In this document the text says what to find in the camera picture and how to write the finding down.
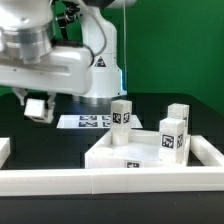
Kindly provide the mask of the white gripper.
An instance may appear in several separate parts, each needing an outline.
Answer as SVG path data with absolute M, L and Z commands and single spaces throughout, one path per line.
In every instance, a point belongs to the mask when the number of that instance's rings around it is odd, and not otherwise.
M 25 89 L 81 95 L 90 88 L 88 70 L 92 59 L 87 48 L 62 46 L 57 46 L 37 64 L 0 57 L 0 85 L 13 87 L 22 106 L 27 96 Z M 48 93 L 46 113 L 54 110 L 55 98 L 55 93 Z

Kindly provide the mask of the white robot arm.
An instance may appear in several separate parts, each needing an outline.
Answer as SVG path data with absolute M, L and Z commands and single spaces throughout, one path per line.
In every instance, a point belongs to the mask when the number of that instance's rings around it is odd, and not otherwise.
M 30 90 L 45 91 L 50 113 L 58 93 L 105 102 L 127 94 L 117 65 L 117 30 L 104 8 L 136 0 L 0 0 L 0 86 L 25 108 Z

